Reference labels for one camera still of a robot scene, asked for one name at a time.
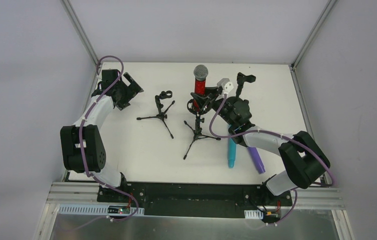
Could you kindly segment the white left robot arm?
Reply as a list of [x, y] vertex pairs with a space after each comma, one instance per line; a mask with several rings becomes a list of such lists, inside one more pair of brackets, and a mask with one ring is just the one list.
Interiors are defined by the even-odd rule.
[[118, 69], [102, 70], [99, 78], [83, 115], [60, 130], [63, 165], [68, 171], [117, 188], [121, 185], [122, 173], [107, 162], [100, 128], [113, 109], [127, 108], [130, 100], [143, 89], [128, 72], [121, 73]]

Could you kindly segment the black shock-mount tripod stand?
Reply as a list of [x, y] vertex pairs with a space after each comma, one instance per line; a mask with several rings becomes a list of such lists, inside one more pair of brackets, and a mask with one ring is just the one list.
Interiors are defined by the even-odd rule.
[[186, 160], [187, 157], [188, 157], [188, 154], [193, 146], [193, 144], [198, 141], [198, 140], [203, 140], [203, 139], [213, 139], [213, 140], [216, 140], [216, 141], [220, 141], [221, 138], [220, 137], [215, 137], [215, 136], [211, 136], [211, 135], [206, 135], [206, 134], [203, 134], [203, 128], [201, 127], [201, 124], [205, 122], [205, 118], [202, 117], [202, 115], [204, 115], [206, 113], [205, 110], [203, 110], [202, 108], [200, 108], [196, 101], [194, 99], [190, 99], [188, 102], [187, 102], [187, 105], [186, 105], [186, 108], [187, 110], [195, 115], [195, 122], [194, 122], [194, 127], [191, 127], [188, 122], [186, 120], [183, 121], [183, 123], [189, 127], [189, 129], [192, 131], [193, 133], [193, 137], [192, 137], [192, 140], [191, 140], [191, 143], [189, 144], [184, 156], [183, 156], [183, 159]]

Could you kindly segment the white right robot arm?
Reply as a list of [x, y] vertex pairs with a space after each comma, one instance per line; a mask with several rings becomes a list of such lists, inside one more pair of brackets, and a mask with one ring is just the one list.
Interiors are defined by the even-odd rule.
[[286, 191], [307, 189], [330, 171], [330, 161], [308, 132], [283, 134], [258, 127], [251, 122], [249, 101], [240, 97], [243, 88], [237, 87], [235, 96], [228, 96], [229, 90], [229, 86], [222, 85], [207, 87], [204, 95], [191, 95], [201, 110], [214, 110], [210, 129], [221, 117], [229, 125], [226, 137], [235, 144], [280, 157], [284, 170], [261, 184], [262, 195], [279, 196]]

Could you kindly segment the red glitter microphone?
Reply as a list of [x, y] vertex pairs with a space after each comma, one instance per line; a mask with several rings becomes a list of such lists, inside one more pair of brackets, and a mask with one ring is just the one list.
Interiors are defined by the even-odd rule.
[[195, 77], [194, 92], [203, 96], [206, 91], [206, 78], [209, 74], [208, 68], [203, 64], [199, 64], [194, 68], [193, 74]]

